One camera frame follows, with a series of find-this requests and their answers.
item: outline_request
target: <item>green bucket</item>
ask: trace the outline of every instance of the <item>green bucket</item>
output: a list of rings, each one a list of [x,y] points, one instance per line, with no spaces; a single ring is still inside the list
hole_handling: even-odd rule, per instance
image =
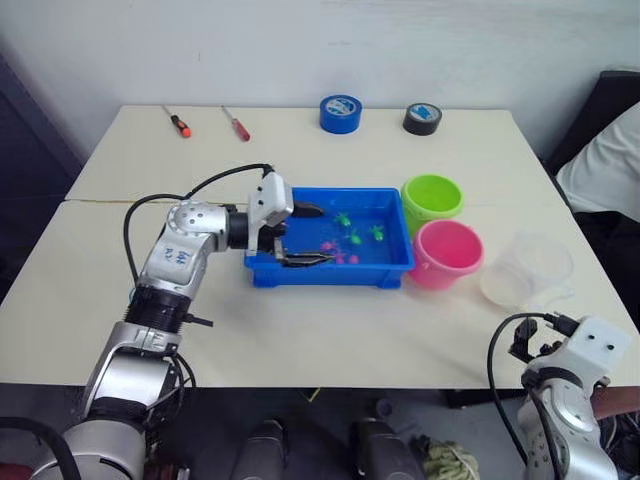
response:
[[[464,203],[458,186],[440,175],[413,177],[403,185],[401,194],[404,216],[412,237],[430,220],[455,217]]]

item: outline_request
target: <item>red screwdriver handle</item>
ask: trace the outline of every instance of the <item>red screwdriver handle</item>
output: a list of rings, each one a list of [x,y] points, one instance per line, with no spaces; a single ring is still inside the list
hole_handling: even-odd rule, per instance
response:
[[[171,122],[176,126],[180,135],[184,138],[189,138],[191,136],[191,129],[187,127],[187,124],[180,120],[180,117],[177,115],[171,115]]]
[[[240,120],[238,120],[237,118],[234,118],[231,121],[231,124],[233,125],[233,129],[236,131],[236,134],[242,139],[242,141],[248,142],[249,139],[251,138],[251,135],[249,134],[247,129],[244,128],[244,125],[240,123]]]

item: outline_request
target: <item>white cloth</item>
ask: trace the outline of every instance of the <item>white cloth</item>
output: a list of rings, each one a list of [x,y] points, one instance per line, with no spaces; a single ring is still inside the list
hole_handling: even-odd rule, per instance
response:
[[[556,178],[574,211],[615,210],[640,222],[640,103],[602,130]]]

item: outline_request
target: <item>white table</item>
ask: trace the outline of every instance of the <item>white table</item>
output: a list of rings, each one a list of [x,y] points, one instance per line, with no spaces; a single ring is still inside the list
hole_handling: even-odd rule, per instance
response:
[[[297,186],[400,188],[414,175],[440,173],[460,185],[467,205],[561,207],[504,110],[446,110],[435,135],[418,137],[403,130],[403,110],[365,110],[356,132],[332,135],[318,125],[318,109],[232,109],[252,134],[247,143],[218,107],[172,111],[191,127],[191,138],[180,137],[160,107],[122,107],[67,199],[135,201],[187,192],[222,170],[267,162]],[[246,202],[257,178],[235,175],[199,197]]]
[[[65,202],[0,307],[0,381],[84,384],[132,286],[121,239],[127,205]],[[132,224],[138,266],[167,205],[140,209]],[[614,385],[640,384],[640,337],[567,209],[467,207],[460,220],[491,261],[517,229],[547,231],[575,259],[576,296],[554,308],[603,316],[633,337]],[[371,287],[254,289],[241,252],[210,257],[192,311],[214,328],[186,325],[181,352],[203,386],[484,388],[485,358],[505,312],[480,294],[478,275],[446,292],[410,280]],[[524,365],[498,344],[496,383],[518,387]],[[546,328],[532,347],[558,338]]]
[[[0,306],[0,381],[84,384],[131,288],[122,218],[142,195],[186,192],[226,168],[275,164],[292,185],[396,186],[420,173],[453,178],[466,195],[460,219],[483,238],[490,262],[518,229],[553,235],[572,251],[576,296],[554,309],[597,314],[633,343],[612,375],[640,384],[640,337],[600,264],[506,111],[445,111],[438,132],[402,130],[402,110],[366,110],[360,129],[322,131],[316,109],[234,109],[253,138],[240,142],[216,107],[176,107],[182,139],[159,107],[123,107]],[[202,192],[244,202],[257,174]],[[166,215],[143,207],[132,225],[142,265]],[[489,338],[505,312],[487,302],[478,275],[451,290],[250,286],[241,252],[210,257],[181,351],[203,386],[483,388]],[[519,386],[523,365],[497,349],[496,381]],[[555,339],[543,329],[536,344]]]

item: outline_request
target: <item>measuring cup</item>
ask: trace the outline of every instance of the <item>measuring cup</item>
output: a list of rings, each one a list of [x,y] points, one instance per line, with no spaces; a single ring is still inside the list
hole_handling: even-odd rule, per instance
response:
[[[480,290],[492,302],[509,308],[544,308],[571,297],[572,288],[563,285],[573,273],[573,259],[561,243],[541,234],[519,232],[500,256],[484,269]],[[542,304],[543,292],[557,291]]]

